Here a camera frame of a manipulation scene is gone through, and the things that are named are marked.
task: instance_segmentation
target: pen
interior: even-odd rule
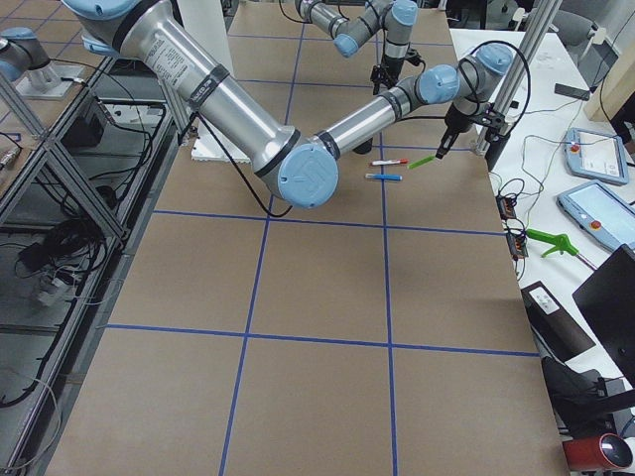
[[[366,174],[367,179],[378,179],[378,180],[392,180],[399,181],[402,179],[401,176],[393,176],[390,174]]]
[[[398,161],[373,161],[371,166],[398,166],[401,164],[407,164],[408,159],[399,159]]]

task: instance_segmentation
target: blue marker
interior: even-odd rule
[[[401,176],[393,176],[391,174],[366,174],[367,179],[377,179],[377,180],[392,180],[392,181],[400,181],[403,179]]]

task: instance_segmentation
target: green tool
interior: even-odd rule
[[[560,235],[552,235],[550,233],[545,233],[544,231],[533,230],[531,228],[527,229],[527,237],[533,240],[542,241],[543,243],[549,243],[550,245],[554,245],[553,248],[550,248],[545,253],[542,254],[542,257],[545,258],[547,255],[554,253],[555,251],[560,251],[560,254],[563,252],[567,252],[572,256],[575,256],[580,261],[589,266],[592,270],[596,270],[597,267],[593,265],[588,259],[586,259],[580,251],[572,244],[565,233]]]
[[[422,166],[423,164],[427,164],[428,162],[431,162],[434,159],[435,159],[435,156],[427,156],[427,157],[421,159],[420,161],[412,162],[411,164],[408,164],[408,170],[411,171],[412,169],[416,169],[418,166]]]

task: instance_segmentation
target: computer screen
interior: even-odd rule
[[[635,253],[622,245],[573,293],[589,327],[635,386]]]

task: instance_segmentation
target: green marker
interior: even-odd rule
[[[422,166],[423,164],[427,164],[428,162],[431,162],[434,159],[435,159],[435,156],[428,156],[421,159],[420,161],[412,162],[411,164],[408,164],[408,170],[411,171],[412,169],[416,169],[417,167]]]

